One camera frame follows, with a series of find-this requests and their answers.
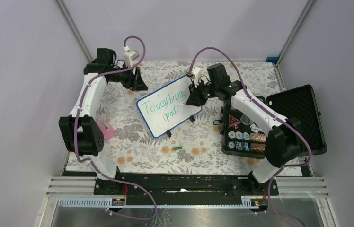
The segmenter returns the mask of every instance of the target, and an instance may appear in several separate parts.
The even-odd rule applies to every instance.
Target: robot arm
[[[60,131],[66,148],[68,151],[74,151],[74,122],[77,111],[80,109],[81,117],[78,119],[77,130],[79,155],[89,157],[96,163],[99,169],[110,177],[115,176],[117,167],[104,152],[100,151],[103,149],[104,142],[110,138],[107,135],[109,134],[108,131],[112,129],[100,116],[103,110],[100,108],[98,100],[102,96],[108,82],[119,82],[123,87],[132,91],[148,90],[148,87],[141,78],[139,67],[99,77],[90,85],[89,82],[100,73],[131,67],[133,60],[138,56],[137,51],[126,49],[124,61],[118,60],[116,62],[117,55],[113,50],[98,49],[97,58],[84,68],[84,83],[74,108],[68,116],[60,117],[59,119]]]
[[[301,140],[277,119],[287,122],[299,132],[302,131],[301,122],[296,118],[287,119],[261,103],[263,108],[274,113],[276,117],[272,118],[266,114],[262,108],[254,103],[257,98],[248,90],[250,97],[244,92],[240,81],[231,82],[222,64],[212,65],[207,70],[210,81],[205,83],[201,80],[204,77],[201,75],[201,71],[197,67],[193,68],[189,75],[192,84],[189,86],[190,96],[186,104],[201,106],[206,103],[208,98],[218,97],[223,101],[231,98],[231,106],[247,115],[267,136],[265,159],[249,175],[250,179],[253,177],[259,184],[265,183],[284,164],[305,150]]]

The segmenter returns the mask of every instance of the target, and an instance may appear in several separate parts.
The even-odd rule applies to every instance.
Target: blue whiteboard border
[[[148,123],[146,122],[145,118],[143,117],[143,114],[142,114],[142,112],[141,112],[141,110],[140,110],[140,108],[139,108],[139,106],[138,106],[138,103],[139,103],[139,101],[143,100],[144,98],[146,98],[146,97],[148,97],[148,96],[151,96],[153,93],[156,93],[157,91],[162,90],[163,88],[165,88],[165,87],[167,87],[167,86],[172,85],[173,83],[177,82],[178,80],[181,80],[181,79],[184,78],[184,77],[186,77],[186,75],[183,75],[182,77],[180,77],[180,78],[174,80],[173,82],[167,84],[166,86],[157,89],[156,91],[150,93],[149,95],[147,95],[147,96],[145,96],[145,97],[143,97],[143,98],[140,98],[140,99],[137,101],[137,103],[135,104],[135,105],[137,106],[137,108],[138,108],[138,110],[139,110],[139,112],[140,112],[140,114],[141,114],[143,120],[145,121],[145,124],[146,124],[146,126],[148,127],[150,133],[152,134],[152,136],[153,136],[155,139],[157,139],[157,138],[163,136],[164,134],[166,134],[167,131],[164,132],[163,134],[160,134],[158,137],[155,137],[155,136],[153,135],[153,132],[152,132],[152,130],[150,129]],[[198,114],[198,113],[201,112],[201,111],[202,111],[202,106],[201,106],[201,109],[200,109],[198,112],[196,112],[195,114],[193,114],[193,115],[196,115],[196,114]],[[185,121],[188,120],[188,119],[189,119],[189,117],[188,117],[187,119],[183,120],[182,122],[180,122],[179,124],[177,124],[176,126],[174,126],[173,128],[175,128],[175,127],[181,125],[183,122],[185,122]]]

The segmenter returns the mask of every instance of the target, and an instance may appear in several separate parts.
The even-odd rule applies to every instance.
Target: white wall
[[[327,153],[314,157],[340,226],[354,227],[354,0],[318,0],[284,56],[289,88],[311,84]]]
[[[33,225],[85,64],[54,1],[0,1],[0,226]]]
[[[238,61],[278,56],[307,0],[65,0],[92,55],[122,52],[128,35],[147,47],[147,61],[192,60],[221,48]],[[131,41],[130,47],[139,47]],[[204,52],[200,60],[223,60]]]

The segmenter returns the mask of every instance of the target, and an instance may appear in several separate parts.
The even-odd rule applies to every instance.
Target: wire
[[[208,80],[208,78],[206,77],[206,75],[202,75],[202,76],[200,76],[199,78],[198,78],[198,83],[200,83],[201,82],[201,78],[202,77],[205,77],[206,78],[206,83],[209,83],[209,80]]]
[[[220,125],[223,119],[218,119],[213,121],[213,125]]]
[[[80,117],[80,112],[81,112],[81,108],[82,108],[82,104],[84,102],[84,98],[85,98],[85,95],[90,87],[90,85],[92,84],[92,82],[94,80],[96,80],[97,78],[99,77],[102,77],[104,75],[111,75],[111,74],[115,74],[115,73],[120,73],[120,72],[126,72],[126,71],[129,71],[135,67],[137,67],[142,61],[143,61],[143,58],[145,57],[145,53],[146,53],[146,47],[145,47],[145,44],[143,43],[143,40],[140,39],[139,37],[137,36],[134,36],[134,35],[131,35],[127,38],[124,39],[124,46],[126,46],[126,42],[127,40],[131,39],[131,38],[134,38],[134,39],[137,39],[138,41],[141,42],[142,44],[142,47],[143,47],[143,53],[142,53],[142,57],[140,58],[140,60],[134,64],[133,66],[129,67],[129,68],[126,68],[126,69],[122,69],[122,70],[117,70],[117,71],[110,71],[110,72],[104,72],[104,73],[100,73],[96,76],[94,76],[91,80],[89,80],[88,84],[85,86],[85,89],[84,91],[82,92],[82,95],[81,95],[81,99],[80,99],[80,103],[78,104],[78,110],[77,110],[77,113],[75,114],[75,122],[74,122],[74,153],[75,153],[75,156],[77,158],[77,160],[79,162],[85,162],[85,161],[90,161],[92,167],[95,169],[95,171],[97,172],[98,175],[101,175],[102,177],[110,180],[110,181],[113,181],[113,182],[116,182],[116,183],[122,183],[122,184],[128,184],[128,185],[132,185],[132,186],[136,186],[138,188],[140,188],[142,191],[144,191],[149,197],[150,199],[152,200],[153,202],[153,205],[154,205],[154,213],[151,217],[149,218],[140,218],[140,217],[135,217],[135,216],[130,216],[130,215],[125,215],[125,214],[119,214],[119,213],[113,213],[112,211],[110,211],[110,214],[115,214],[115,215],[118,215],[118,216],[122,216],[122,217],[126,217],[126,218],[132,218],[132,219],[135,219],[135,220],[142,220],[142,221],[146,221],[146,220],[151,220],[153,218],[156,217],[156,215],[158,214],[158,207],[156,205],[156,201],[155,199],[153,198],[153,196],[149,193],[149,191],[147,191],[146,189],[144,189],[142,186],[138,185],[138,184],[135,184],[135,183],[131,183],[131,182],[127,182],[127,181],[120,181],[120,180],[116,180],[116,179],[113,179],[109,176],[107,176],[106,174],[102,173],[98,167],[96,166],[96,164],[93,162],[93,160],[91,158],[84,158],[84,159],[80,159],[80,156],[78,154],[78,140],[77,140],[77,129],[78,129],[78,119]]]
[[[289,213],[285,213],[285,212],[274,212],[274,211],[262,211],[262,212],[255,212],[255,213],[243,213],[241,215],[258,215],[258,214],[279,214],[279,215],[286,215],[289,216],[295,220],[297,220],[298,222],[300,222],[303,226],[305,226],[305,223],[297,216],[293,215],[293,214],[289,214]]]
[[[124,187],[123,187],[123,200],[124,200],[124,203],[125,203],[125,196],[127,195],[127,192],[128,192],[127,185],[124,185]]]
[[[285,168],[285,167],[301,167],[301,166],[306,166],[308,165],[308,163],[311,161],[311,157],[312,157],[312,150],[311,150],[311,147],[310,145],[308,144],[308,142],[305,140],[305,138],[297,131],[295,130],[292,126],[290,126],[286,121],[283,121],[279,118],[276,117],[275,114],[273,114],[272,112],[270,112],[268,109],[266,109],[261,103],[258,102],[258,99],[257,98],[252,98],[251,97],[251,94],[249,93],[248,89],[247,89],[247,86],[245,86],[244,84],[244,81],[242,80],[242,77],[241,77],[241,74],[239,72],[239,69],[237,68],[237,66],[234,64],[234,62],[231,60],[231,58],[229,58],[223,51],[221,51],[220,49],[218,48],[215,48],[215,47],[205,47],[203,48],[202,50],[200,50],[194,57],[194,59],[192,59],[192,62],[191,62],[191,65],[190,65],[190,68],[188,70],[188,72],[191,73],[192,71],[192,68],[194,67],[194,63],[195,63],[195,60],[196,58],[199,56],[200,53],[202,53],[203,51],[205,50],[215,50],[215,51],[218,51],[219,53],[221,53],[224,57],[226,57],[229,62],[232,64],[232,66],[234,67],[234,69],[236,70],[237,72],[237,75],[241,81],[241,85],[242,85],[242,89],[244,90],[245,94],[247,95],[247,97],[252,100],[253,103],[255,103],[259,108],[261,108],[265,113],[267,113],[269,116],[275,118],[278,122],[280,122],[281,124],[283,124],[284,126],[286,126],[287,128],[289,128],[291,131],[294,132],[294,134],[296,136],[298,136],[298,138],[301,139],[301,141],[305,144],[305,147],[307,148],[308,150],[308,159],[302,163],[302,164],[293,164],[293,165],[284,165],[282,168],[280,168],[271,178],[270,178],[270,181],[269,181],[269,185],[268,185],[268,188],[267,188],[267,196],[268,196],[268,200],[269,200],[269,204],[270,206],[272,207],[273,209],[273,212],[275,214],[277,214],[277,216],[279,216],[279,218],[284,222],[286,223],[287,225],[291,226],[291,227],[297,227],[295,225],[293,225],[292,223],[290,223],[289,221],[287,221],[285,218],[282,217],[282,214],[283,215],[288,215],[288,216],[292,216],[291,214],[287,214],[287,213],[284,213],[284,212],[278,212],[274,206],[273,206],[273,203],[271,202],[271,198],[270,198],[270,187],[272,186],[272,181],[273,179]]]
[[[264,196],[262,197],[262,201],[264,201],[267,197],[267,191],[264,192]]]

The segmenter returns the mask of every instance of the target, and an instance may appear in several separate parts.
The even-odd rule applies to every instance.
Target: floral pattern
[[[217,62],[197,62],[205,69]],[[153,138],[139,113],[137,101],[183,76],[189,62],[153,61],[143,62],[142,78],[148,91],[132,92],[118,83],[109,83],[100,99],[101,117],[112,125],[115,136],[105,143],[103,152],[111,158],[122,172],[171,173],[171,174],[214,174],[247,175],[262,160],[228,156],[222,151],[221,127],[214,120],[222,118],[223,102],[209,99],[203,110],[175,127],[171,138],[163,135]],[[232,81],[238,76],[229,63],[224,63]],[[247,87],[256,96],[268,96],[280,92],[271,63],[236,63]],[[94,171],[88,163],[78,163],[70,153],[67,171]],[[301,170],[290,167],[280,175],[301,176]]]

